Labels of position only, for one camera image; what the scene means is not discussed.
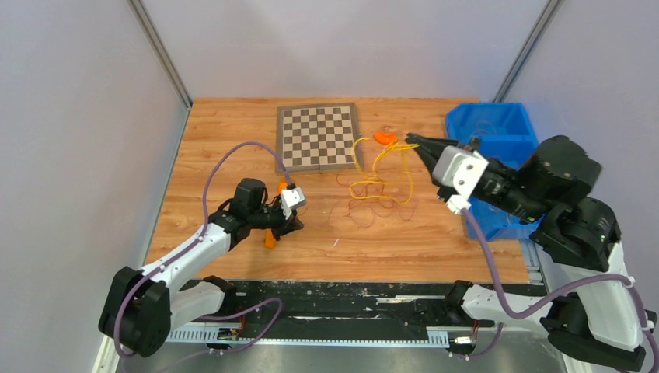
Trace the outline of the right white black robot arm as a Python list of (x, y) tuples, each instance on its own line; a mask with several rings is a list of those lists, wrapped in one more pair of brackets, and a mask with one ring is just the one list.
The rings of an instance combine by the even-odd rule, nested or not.
[[(456, 281), (445, 297), (448, 321), (487, 320), (544, 336), (578, 361), (638, 372), (658, 358), (656, 312), (644, 307), (624, 261), (614, 211), (591, 197), (601, 165), (563, 135), (541, 142), (518, 169), (482, 155), (479, 140), (463, 143), (409, 133), (438, 189), (438, 199), (473, 227), (492, 278), (490, 288)], [(504, 291), (483, 230), (471, 212), (477, 199), (536, 224), (530, 239), (568, 276), (542, 298)]]

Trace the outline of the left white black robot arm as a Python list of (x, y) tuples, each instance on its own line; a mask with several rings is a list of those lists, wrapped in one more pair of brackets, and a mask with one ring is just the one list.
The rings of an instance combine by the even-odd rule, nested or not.
[(306, 203), (302, 188), (285, 185), (271, 204), (264, 199), (266, 192), (260, 180), (241, 180), (233, 197), (175, 249), (139, 269), (125, 266), (114, 274), (98, 329), (113, 339), (119, 354), (149, 357), (171, 331), (189, 322), (206, 315), (219, 322), (235, 317), (238, 302), (227, 281), (210, 276), (191, 288), (184, 286), (253, 230), (270, 230), (280, 239), (303, 229), (298, 218), (298, 209)]

